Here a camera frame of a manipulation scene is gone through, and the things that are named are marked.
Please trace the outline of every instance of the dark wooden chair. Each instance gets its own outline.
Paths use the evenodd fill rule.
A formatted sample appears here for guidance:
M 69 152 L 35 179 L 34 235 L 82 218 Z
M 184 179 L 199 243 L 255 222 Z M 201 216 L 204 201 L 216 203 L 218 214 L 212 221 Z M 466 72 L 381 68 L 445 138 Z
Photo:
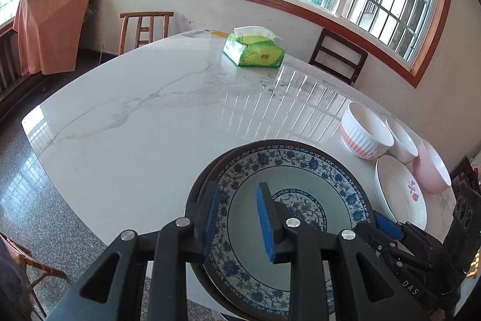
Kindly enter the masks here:
M 350 60 L 342 56 L 341 54 L 335 52 L 335 50 L 324 46 L 323 45 L 324 39 L 326 37 L 330 37 L 334 41 L 337 41 L 338 43 L 340 43 L 341 48 L 342 46 L 349 48 L 350 50 L 348 49 L 347 50 L 348 52 L 352 53 L 352 51 L 354 51 L 358 53 L 359 54 L 358 62 L 355 63 L 354 59 Z M 327 56 L 322 56 L 321 58 L 318 58 L 319 52 L 323 52 Z M 365 50 L 354 45 L 350 41 L 346 40 L 344 37 L 341 37 L 338 34 L 328 31 L 326 28 L 324 28 L 322 29 L 321 36 L 319 36 L 319 40 L 317 41 L 316 47 L 314 48 L 314 52 L 312 53 L 311 59 L 309 60 L 309 64 L 312 64 L 313 66 L 316 66 L 321 70 L 324 70 L 325 72 L 335 76 L 336 78 L 347 83 L 348 85 L 353 86 L 357 80 L 357 77 L 359 76 L 359 73 L 361 72 L 362 67 L 364 66 L 364 63 L 366 62 L 366 58 L 367 58 L 367 52 Z M 339 60 L 344 65 L 347 65 L 348 67 L 344 65 L 340 65 L 340 67 L 336 67 L 337 69 L 334 69 L 333 67 L 335 66 L 333 65 L 333 60 Z M 345 75 L 344 73 L 341 72 L 344 70 L 349 71 L 350 69 L 353 69 L 353 72 L 351 73 L 351 75 Z
M 153 42 L 153 20 L 155 17 L 163 17 L 164 18 L 164 29 L 162 31 L 162 38 L 166 38 L 169 32 L 169 18 L 174 16 L 173 11 L 142 11 L 139 13 L 122 13 L 120 15 L 121 18 L 124 19 L 124 23 L 122 24 L 122 32 L 120 33 L 120 45 L 119 45 L 119 55 L 124 53 L 125 48 L 125 37 L 127 35 L 127 25 L 128 19 L 131 17 L 138 17 L 139 20 L 137 22 L 137 31 L 135 33 L 135 48 L 138 48 L 139 45 L 149 44 Z M 149 26 L 142 26 L 142 19 L 144 17 L 149 17 Z M 141 40 L 140 33 L 148 32 L 149 39 L 148 40 Z
M 471 167 L 470 160 L 465 156 L 459 165 L 449 173 L 451 182 L 453 184 L 453 192 L 456 198 L 458 197 L 458 186 L 466 184 L 475 192 L 481 195 L 481 184 L 478 180 L 478 175 Z

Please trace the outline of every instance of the tissue box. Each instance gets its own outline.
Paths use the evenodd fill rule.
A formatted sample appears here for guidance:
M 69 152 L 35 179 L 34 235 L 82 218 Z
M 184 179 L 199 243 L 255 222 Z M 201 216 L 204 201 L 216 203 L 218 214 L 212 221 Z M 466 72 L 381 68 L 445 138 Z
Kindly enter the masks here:
M 285 50 L 265 36 L 237 36 L 231 33 L 224 53 L 238 66 L 279 68 Z

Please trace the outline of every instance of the terrazzo floor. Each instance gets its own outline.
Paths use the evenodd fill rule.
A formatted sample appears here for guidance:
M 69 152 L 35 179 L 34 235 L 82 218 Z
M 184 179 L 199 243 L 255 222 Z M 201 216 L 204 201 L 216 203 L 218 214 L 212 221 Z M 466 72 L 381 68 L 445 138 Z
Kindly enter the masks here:
M 32 251 L 35 258 L 63 270 L 69 281 L 47 277 L 35 292 L 47 314 L 107 247 L 71 210 L 50 182 L 23 132 L 22 119 L 75 78 L 96 67 L 78 60 L 72 73 L 49 75 L 44 83 L 0 120 L 0 231 Z M 37 275 L 28 271 L 33 280 Z M 146 279 L 141 319 L 146 319 L 150 279 Z M 188 301 L 191 321 L 213 321 L 206 307 Z

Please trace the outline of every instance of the rattan chair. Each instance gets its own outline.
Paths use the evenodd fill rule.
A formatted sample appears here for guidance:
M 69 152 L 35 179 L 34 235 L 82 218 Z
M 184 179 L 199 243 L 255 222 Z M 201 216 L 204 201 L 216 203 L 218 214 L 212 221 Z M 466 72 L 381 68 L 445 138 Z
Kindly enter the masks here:
M 35 279 L 33 282 L 29 282 L 30 284 L 28 285 L 27 290 L 32 295 L 35 303 L 37 304 L 40 312 L 42 313 L 42 316 L 39 315 L 36 310 L 34 310 L 34 312 L 40 319 L 42 319 L 42 317 L 47 317 L 47 314 L 45 313 L 42 305 L 40 305 L 40 301 L 38 300 L 33 288 L 47 276 L 54 276 L 56 278 L 68 280 L 67 275 L 65 275 L 65 273 L 61 270 L 50 267 L 47 264 L 40 263 L 39 261 L 35 260 L 32 256 L 32 252 L 30 252 L 27 248 L 21 246 L 20 244 L 16 243 L 12 239 L 8 238 L 5 234 L 0 233 L 0 238 L 5 244 L 5 248 L 7 249 L 9 255 L 20 266 L 23 272 L 25 272 L 25 275 L 27 271 L 27 266 L 37 268 L 38 270 L 43 271 L 43 273 L 37 279 Z

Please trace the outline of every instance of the blue gripper pad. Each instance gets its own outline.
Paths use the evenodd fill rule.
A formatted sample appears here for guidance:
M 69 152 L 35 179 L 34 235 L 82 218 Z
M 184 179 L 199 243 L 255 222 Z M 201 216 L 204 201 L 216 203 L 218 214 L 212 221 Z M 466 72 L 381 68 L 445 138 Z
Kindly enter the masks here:
M 209 208 L 209 214 L 207 216 L 207 222 L 204 228 L 202 253 L 204 261 L 207 261 L 211 253 L 213 237 L 216 234 L 216 224 L 217 224 L 217 211 L 219 210 L 220 203 L 220 189 L 219 184 L 215 184 L 215 189 L 213 191 L 211 204 Z
M 390 221 L 378 213 L 374 213 L 374 219 L 376 219 L 376 227 L 389 237 L 399 241 L 404 238 L 401 228 L 396 225 L 395 222 Z
M 269 221 L 269 214 L 265 207 L 264 194 L 260 185 L 257 186 L 257 212 L 261 223 L 262 238 L 264 240 L 265 252 L 270 262 L 274 261 L 274 237 Z

